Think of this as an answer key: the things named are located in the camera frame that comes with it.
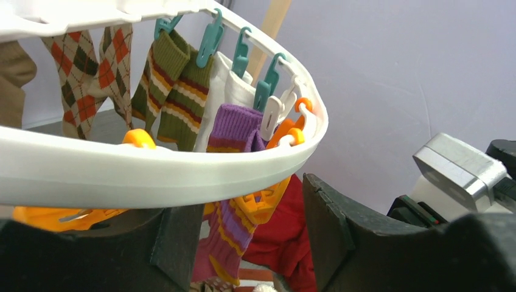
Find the wooden clothes rack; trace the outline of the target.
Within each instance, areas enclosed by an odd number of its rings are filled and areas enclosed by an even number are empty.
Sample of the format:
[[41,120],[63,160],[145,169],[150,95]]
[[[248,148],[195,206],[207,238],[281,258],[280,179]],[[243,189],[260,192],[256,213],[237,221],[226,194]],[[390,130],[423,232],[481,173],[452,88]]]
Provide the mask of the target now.
[[[277,34],[282,26],[282,23],[287,15],[292,0],[272,0],[268,5],[268,10],[262,21],[261,31],[267,34],[270,38],[276,39]],[[247,71],[252,75],[252,85],[256,85],[260,72],[267,59],[266,53],[254,47],[249,56],[249,64]]]

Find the white plastic clip hanger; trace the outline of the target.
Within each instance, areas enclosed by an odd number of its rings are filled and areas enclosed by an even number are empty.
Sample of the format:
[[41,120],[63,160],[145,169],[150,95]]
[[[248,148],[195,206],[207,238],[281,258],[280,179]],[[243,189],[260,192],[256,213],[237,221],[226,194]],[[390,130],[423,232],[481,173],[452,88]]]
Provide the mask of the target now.
[[[248,21],[215,1],[2,1],[1,40],[49,37],[162,16],[221,11],[240,30]],[[329,125],[309,71],[256,27],[249,39],[283,53],[286,72],[313,105],[302,110],[305,142],[285,136],[271,150],[244,154],[178,152],[103,144],[1,128],[1,204],[98,209],[188,206],[252,193],[299,170]]]

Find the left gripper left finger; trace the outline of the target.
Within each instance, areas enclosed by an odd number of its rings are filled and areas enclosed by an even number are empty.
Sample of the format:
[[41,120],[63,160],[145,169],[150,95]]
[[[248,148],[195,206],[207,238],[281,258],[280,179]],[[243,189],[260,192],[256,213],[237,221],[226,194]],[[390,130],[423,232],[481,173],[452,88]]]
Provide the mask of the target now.
[[134,209],[87,231],[3,219],[1,290],[188,291],[203,209]]

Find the maroon purple orange striped sock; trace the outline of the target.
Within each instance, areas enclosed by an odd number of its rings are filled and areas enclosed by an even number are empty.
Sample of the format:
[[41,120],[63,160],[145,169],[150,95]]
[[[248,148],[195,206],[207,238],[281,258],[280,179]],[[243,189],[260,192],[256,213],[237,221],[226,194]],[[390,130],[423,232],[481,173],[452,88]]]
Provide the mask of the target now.
[[[245,153],[262,151],[266,144],[260,136],[263,114],[244,106],[224,103],[216,114],[207,152]],[[233,200],[207,203],[204,221],[209,235],[198,242],[192,281],[212,279],[220,285],[238,285],[243,254],[253,237],[252,223]]]

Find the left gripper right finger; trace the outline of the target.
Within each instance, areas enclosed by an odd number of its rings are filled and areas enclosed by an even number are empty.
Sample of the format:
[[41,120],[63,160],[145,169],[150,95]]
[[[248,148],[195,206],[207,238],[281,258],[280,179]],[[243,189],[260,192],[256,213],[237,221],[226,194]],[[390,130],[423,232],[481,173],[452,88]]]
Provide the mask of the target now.
[[318,291],[514,291],[515,215],[410,225],[302,180]]

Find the green striped hanging sock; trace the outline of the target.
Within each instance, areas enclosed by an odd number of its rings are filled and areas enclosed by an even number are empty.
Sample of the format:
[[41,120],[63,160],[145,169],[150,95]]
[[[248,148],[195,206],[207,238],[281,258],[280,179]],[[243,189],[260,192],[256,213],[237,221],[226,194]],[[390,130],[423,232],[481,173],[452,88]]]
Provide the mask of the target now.
[[145,122],[145,130],[159,120],[156,138],[180,151],[194,149],[209,94],[214,58],[200,68],[199,54],[176,31],[160,31],[131,100],[132,115]]

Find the red cloth on table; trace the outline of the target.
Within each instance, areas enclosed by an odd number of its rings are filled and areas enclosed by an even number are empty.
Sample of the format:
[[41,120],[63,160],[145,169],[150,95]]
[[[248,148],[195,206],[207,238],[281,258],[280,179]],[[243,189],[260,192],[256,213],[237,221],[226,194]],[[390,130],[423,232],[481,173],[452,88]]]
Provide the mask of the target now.
[[281,275],[292,291],[317,291],[302,182],[296,175],[269,222],[256,228],[242,259]]

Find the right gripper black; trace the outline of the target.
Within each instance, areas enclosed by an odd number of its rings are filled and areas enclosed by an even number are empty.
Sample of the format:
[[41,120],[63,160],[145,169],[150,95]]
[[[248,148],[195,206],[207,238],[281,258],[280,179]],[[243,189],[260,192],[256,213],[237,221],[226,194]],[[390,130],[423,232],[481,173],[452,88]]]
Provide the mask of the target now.
[[[493,140],[484,153],[503,163],[515,181],[515,141],[506,139]],[[420,176],[414,190],[409,195],[402,195],[394,200],[388,216],[415,226],[437,226],[448,223],[467,213],[509,213],[472,212],[466,210],[455,200]]]

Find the argyle hanging sock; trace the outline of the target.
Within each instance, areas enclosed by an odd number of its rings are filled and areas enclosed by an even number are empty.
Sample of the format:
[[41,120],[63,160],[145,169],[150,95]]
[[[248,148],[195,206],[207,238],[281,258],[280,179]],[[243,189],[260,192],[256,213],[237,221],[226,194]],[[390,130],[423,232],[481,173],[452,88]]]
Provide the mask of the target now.
[[88,93],[99,70],[87,30],[41,38],[52,55],[61,86],[62,127],[67,137],[88,140],[103,100]]
[[100,89],[111,98],[114,109],[132,129],[131,105],[131,44],[133,27],[121,24],[106,27],[100,40]]

